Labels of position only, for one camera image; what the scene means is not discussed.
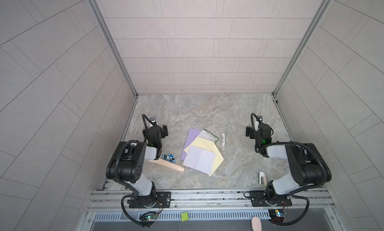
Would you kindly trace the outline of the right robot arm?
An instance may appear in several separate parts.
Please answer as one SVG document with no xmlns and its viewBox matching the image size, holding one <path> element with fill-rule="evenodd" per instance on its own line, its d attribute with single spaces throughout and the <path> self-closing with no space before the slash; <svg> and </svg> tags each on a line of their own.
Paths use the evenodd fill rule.
<svg viewBox="0 0 384 231">
<path fill-rule="evenodd" d="M 246 137 L 256 141 L 256 153 L 265 158 L 286 160 L 289 172 L 277 180 L 266 182 L 265 191 L 250 191 L 246 198 L 254 207 L 280 206 L 292 203 L 290 198 L 301 191 L 314 189 L 330 182 L 332 173 L 312 143 L 272 142 L 272 128 L 259 124 L 258 128 L 246 127 Z"/>
</svg>

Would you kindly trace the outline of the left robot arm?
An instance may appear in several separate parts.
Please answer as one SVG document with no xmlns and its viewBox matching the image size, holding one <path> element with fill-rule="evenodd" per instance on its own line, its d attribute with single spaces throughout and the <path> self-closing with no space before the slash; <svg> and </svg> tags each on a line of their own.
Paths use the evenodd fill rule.
<svg viewBox="0 0 384 231">
<path fill-rule="evenodd" d="M 107 169 L 106 178 L 133 193 L 123 201 L 131 209 L 169 208 L 170 192 L 157 192 L 154 182 L 142 174 L 144 161 L 157 161 L 162 154 L 162 139 L 168 136 L 168 128 L 153 126 L 143 130 L 145 141 L 120 142 Z"/>
</svg>

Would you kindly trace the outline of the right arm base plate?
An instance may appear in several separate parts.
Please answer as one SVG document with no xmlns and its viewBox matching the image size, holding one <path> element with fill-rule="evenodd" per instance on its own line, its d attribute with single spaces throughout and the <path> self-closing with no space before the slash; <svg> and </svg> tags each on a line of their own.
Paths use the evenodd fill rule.
<svg viewBox="0 0 384 231">
<path fill-rule="evenodd" d="M 267 194 L 266 191 L 249 191 L 244 197 L 251 200 L 253 207 L 283 207 L 292 206 L 290 196 L 280 196 L 274 193 Z"/>
</svg>

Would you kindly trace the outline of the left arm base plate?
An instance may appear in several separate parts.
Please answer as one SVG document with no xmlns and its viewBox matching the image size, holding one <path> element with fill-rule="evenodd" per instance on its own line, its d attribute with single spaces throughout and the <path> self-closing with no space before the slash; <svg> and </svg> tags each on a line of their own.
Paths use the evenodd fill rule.
<svg viewBox="0 0 384 231">
<path fill-rule="evenodd" d="M 156 192 L 149 196 L 137 196 L 130 198 L 127 203 L 130 209 L 160 209 L 169 208 L 171 192 Z"/>
</svg>

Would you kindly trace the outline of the yellow envelope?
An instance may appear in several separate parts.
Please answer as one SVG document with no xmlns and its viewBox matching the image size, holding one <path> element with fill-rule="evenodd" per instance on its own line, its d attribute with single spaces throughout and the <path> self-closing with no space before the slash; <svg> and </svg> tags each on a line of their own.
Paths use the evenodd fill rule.
<svg viewBox="0 0 384 231">
<path fill-rule="evenodd" d="M 220 151 L 219 151 L 218 147 L 216 146 L 216 144 L 213 143 L 212 141 L 209 141 L 209 140 L 197 137 L 186 149 L 184 149 L 184 151 L 188 152 L 189 148 L 191 146 L 202 148 L 202 149 L 208 150 L 208 151 L 213 152 L 213 153 L 216 154 L 216 157 L 215 157 L 215 160 L 214 160 L 214 164 L 213 164 L 213 168 L 212 168 L 212 172 L 211 172 L 211 174 L 213 175 L 213 173 L 218 169 L 218 167 L 224 161 L 224 157 L 220 153 Z"/>
</svg>

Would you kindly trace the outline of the white glue stick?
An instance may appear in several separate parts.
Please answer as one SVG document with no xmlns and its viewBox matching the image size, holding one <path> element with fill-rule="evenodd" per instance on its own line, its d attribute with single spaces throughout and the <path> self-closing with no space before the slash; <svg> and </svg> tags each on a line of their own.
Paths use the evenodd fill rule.
<svg viewBox="0 0 384 231">
<path fill-rule="evenodd" d="M 224 148 L 226 146 L 226 135 L 224 133 L 221 134 L 221 147 Z"/>
</svg>

